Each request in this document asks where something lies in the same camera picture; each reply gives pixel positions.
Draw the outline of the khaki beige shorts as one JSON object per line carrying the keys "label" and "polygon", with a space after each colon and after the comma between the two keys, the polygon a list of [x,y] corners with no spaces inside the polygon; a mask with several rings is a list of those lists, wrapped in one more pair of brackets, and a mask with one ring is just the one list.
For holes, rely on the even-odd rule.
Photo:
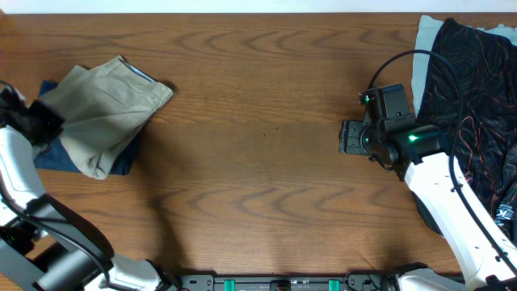
{"label": "khaki beige shorts", "polygon": [[122,56],[91,70],[76,65],[40,100],[65,119],[60,142],[84,175],[106,179],[116,158],[174,92]]}

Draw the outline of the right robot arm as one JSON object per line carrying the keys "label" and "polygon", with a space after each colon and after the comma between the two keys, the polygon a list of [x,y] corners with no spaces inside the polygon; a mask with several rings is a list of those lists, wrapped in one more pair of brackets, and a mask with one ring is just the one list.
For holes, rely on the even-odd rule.
{"label": "right robot arm", "polygon": [[395,275],[396,290],[514,290],[516,247],[495,224],[467,183],[457,160],[444,150],[446,141],[434,125],[387,135],[363,121],[346,120],[339,149],[367,155],[399,179],[425,206],[452,249],[463,282],[429,267],[409,267]]}

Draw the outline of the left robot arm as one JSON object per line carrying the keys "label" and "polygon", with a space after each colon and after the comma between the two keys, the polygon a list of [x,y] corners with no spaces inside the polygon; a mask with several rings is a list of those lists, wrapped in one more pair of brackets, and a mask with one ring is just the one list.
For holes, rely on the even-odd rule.
{"label": "left robot arm", "polygon": [[1,273],[25,290],[180,289],[160,266],[117,255],[96,226],[46,192],[33,149],[50,145],[63,122],[1,83]]}

